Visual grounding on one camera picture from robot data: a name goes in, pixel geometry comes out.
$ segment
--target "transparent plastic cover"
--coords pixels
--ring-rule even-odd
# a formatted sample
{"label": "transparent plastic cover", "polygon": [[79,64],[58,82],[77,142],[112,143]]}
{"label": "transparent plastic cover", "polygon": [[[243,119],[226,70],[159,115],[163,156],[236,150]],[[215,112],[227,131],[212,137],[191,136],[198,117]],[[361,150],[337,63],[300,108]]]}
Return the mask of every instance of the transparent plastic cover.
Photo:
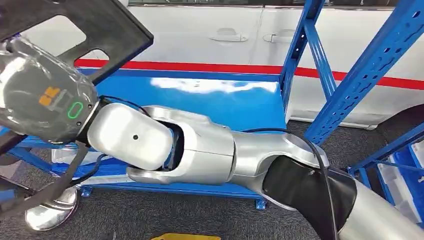
{"label": "transparent plastic cover", "polygon": [[97,98],[84,74],[27,39],[0,43],[0,125],[46,142],[69,143]]}

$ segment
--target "blue shelf board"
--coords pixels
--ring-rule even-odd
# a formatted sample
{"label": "blue shelf board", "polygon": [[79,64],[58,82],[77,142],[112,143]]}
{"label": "blue shelf board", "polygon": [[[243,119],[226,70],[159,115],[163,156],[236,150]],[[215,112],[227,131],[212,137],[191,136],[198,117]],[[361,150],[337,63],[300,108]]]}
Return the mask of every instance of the blue shelf board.
{"label": "blue shelf board", "polygon": [[[94,69],[80,69],[84,74]],[[96,86],[99,95],[119,97],[141,106],[161,105],[207,115],[214,123],[241,131],[254,128],[286,128],[279,76],[272,74],[233,74],[185,71],[146,71],[120,69]],[[19,147],[75,149],[74,144],[51,145],[28,137]],[[80,166],[81,177],[94,163]],[[111,158],[103,160],[95,176],[125,174],[127,164]],[[61,174],[67,164],[54,163],[51,170]],[[86,185],[168,193],[186,193],[241,198],[260,198],[234,184],[220,186],[175,183],[171,185],[138,182]]]}

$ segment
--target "orange logo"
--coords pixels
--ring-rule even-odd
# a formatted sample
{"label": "orange logo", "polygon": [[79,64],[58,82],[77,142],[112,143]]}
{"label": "orange logo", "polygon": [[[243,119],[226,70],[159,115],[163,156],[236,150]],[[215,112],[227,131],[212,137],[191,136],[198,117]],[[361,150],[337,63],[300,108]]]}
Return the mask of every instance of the orange logo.
{"label": "orange logo", "polygon": [[60,88],[53,88],[49,86],[45,90],[44,95],[39,98],[38,102],[43,106],[49,106],[50,103],[52,103],[52,98],[54,98],[60,91]]}

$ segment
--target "black plate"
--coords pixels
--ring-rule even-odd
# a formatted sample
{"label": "black plate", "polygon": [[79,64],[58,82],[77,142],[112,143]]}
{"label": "black plate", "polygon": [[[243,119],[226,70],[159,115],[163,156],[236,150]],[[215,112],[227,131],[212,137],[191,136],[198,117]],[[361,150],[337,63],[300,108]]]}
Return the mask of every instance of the black plate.
{"label": "black plate", "polygon": [[109,62],[88,76],[94,85],[153,43],[153,35],[118,0],[0,0],[0,42],[57,15],[86,35],[59,56],[62,61],[73,66],[95,49],[108,55]]}

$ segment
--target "yellow object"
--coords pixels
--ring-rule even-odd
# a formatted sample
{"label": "yellow object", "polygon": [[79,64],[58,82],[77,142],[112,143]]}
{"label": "yellow object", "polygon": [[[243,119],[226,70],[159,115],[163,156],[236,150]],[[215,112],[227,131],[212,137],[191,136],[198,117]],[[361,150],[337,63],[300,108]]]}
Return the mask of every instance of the yellow object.
{"label": "yellow object", "polygon": [[165,233],[162,236],[153,238],[152,240],[221,240],[221,238],[219,236]]}

